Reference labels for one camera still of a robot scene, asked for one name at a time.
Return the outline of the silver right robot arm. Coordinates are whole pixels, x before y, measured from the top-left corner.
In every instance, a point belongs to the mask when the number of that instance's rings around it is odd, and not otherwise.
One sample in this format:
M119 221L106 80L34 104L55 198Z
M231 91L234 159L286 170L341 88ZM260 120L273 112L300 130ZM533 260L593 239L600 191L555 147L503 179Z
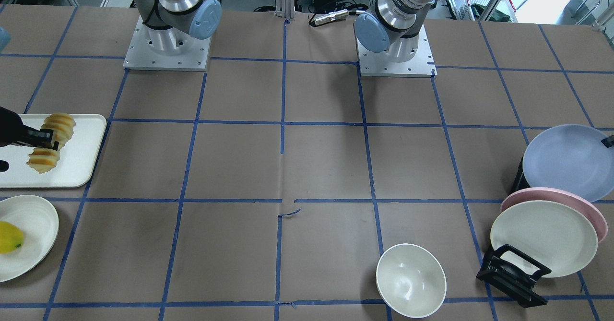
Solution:
M218 0L134 0L141 23L136 26L125 67L133 70L191 70L193 57L204 70L213 33L222 17Z

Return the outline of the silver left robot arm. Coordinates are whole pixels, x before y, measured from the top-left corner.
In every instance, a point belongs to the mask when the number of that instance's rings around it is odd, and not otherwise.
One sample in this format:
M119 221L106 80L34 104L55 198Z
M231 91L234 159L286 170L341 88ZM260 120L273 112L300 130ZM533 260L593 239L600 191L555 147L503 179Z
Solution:
M221 21L222 9L218 0L134 0L141 11L141 33L169 33L188 45L180 47L174 41L169 48L158 44L152 52L158 56L175 56L195 52L192 44L209 40ZM423 15L428 0L377 0L373 8L355 20L355 36L359 47L372 57L392 60L392 50L399 44L417 39L423 27ZM555 126L540 133L528 146L529 155L600 154L613 157L613 138L592 127L568 124Z

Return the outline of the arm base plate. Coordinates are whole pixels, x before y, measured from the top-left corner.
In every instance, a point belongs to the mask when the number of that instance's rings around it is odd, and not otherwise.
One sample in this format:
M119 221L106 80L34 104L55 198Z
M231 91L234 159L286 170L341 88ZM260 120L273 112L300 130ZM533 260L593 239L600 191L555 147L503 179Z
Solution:
M123 67L141 71L206 72L212 39L190 37L175 28L154 30L138 18Z
M425 26L417 36L401 38L380 53L367 50L359 41L356 46L362 76L434 78L438 74Z

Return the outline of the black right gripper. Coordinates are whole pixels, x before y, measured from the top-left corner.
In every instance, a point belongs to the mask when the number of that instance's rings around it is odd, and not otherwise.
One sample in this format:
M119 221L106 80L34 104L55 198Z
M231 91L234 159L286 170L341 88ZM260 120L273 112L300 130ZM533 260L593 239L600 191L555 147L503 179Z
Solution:
M35 141L25 144L24 140ZM0 107L0 146L9 145L59 150L59 142L54 140L53 130L26 127L17 113Z

